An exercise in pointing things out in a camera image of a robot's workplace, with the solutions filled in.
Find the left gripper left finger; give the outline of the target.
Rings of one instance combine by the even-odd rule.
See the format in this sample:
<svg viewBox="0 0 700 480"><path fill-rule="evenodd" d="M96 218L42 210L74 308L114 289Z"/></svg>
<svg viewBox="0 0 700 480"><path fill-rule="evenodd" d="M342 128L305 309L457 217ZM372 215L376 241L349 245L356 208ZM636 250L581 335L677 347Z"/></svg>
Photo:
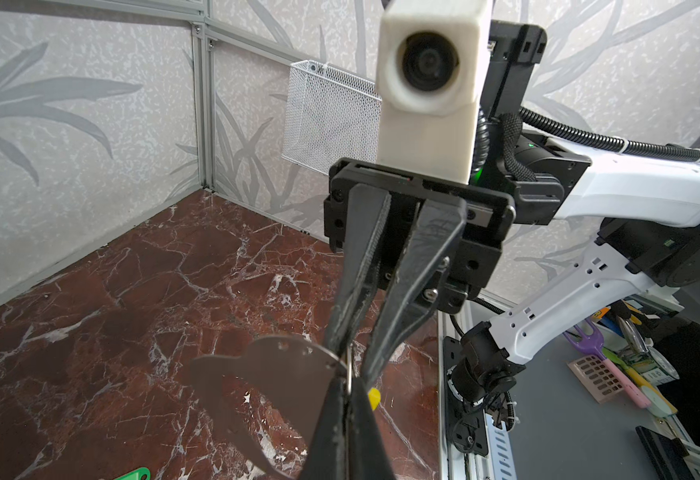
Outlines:
<svg viewBox="0 0 700 480"><path fill-rule="evenodd" d="M335 377L329 384L307 460L303 465L303 480L346 478L346 407L346 379Z"/></svg>

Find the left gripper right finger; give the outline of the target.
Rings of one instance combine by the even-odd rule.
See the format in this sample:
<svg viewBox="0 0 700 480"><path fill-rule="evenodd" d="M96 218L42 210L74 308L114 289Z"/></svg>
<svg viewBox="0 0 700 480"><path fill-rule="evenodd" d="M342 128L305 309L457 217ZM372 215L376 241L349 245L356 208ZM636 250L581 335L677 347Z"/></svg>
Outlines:
<svg viewBox="0 0 700 480"><path fill-rule="evenodd" d="M352 380L346 413L347 479L395 480L365 383Z"/></svg>

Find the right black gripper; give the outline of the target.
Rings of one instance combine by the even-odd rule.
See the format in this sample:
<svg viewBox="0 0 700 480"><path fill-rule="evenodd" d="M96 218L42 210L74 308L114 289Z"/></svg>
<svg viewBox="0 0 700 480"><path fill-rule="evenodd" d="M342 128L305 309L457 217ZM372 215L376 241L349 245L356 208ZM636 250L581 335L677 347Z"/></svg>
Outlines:
<svg viewBox="0 0 700 480"><path fill-rule="evenodd" d="M330 169L324 214L344 263L323 346L342 356L376 292L392 283L361 367L371 387L435 306L457 314L487 286L516 209L504 192L342 158Z"/></svg>

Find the grey metal carabiner plate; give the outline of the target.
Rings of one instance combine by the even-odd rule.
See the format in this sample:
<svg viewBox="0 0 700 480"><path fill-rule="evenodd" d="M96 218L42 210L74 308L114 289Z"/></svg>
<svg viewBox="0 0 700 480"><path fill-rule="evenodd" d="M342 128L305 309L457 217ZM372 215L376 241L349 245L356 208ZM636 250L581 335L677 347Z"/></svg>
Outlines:
<svg viewBox="0 0 700 480"><path fill-rule="evenodd" d="M331 381L348 373L332 351L303 337L264 336L240 356L204 355L184 369L184 378L212 421L213 436L226 441L262 472L278 479L276 469L249 434L225 390L225 377L237 378L264 395L305 442L312 441Z"/></svg>

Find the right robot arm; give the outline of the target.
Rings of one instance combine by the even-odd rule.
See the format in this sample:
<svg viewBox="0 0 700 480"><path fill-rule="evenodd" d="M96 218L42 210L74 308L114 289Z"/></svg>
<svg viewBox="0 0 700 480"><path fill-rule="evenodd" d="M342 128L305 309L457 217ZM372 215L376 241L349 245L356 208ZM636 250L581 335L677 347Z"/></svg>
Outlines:
<svg viewBox="0 0 700 480"><path fill-rule="evenodd" d="M700 162L690 152L639 162L643 146L522 109L546 45L539 26L483 15L384 16L378 160L336 162L325 201L330 245L344 254L325 347L343 353L386 291L366 385L435 311L477 297L515 221L603 223L563 275L466 333L451 377L463 402L509 390L536 353L596 310L700 280Z"/></svg>

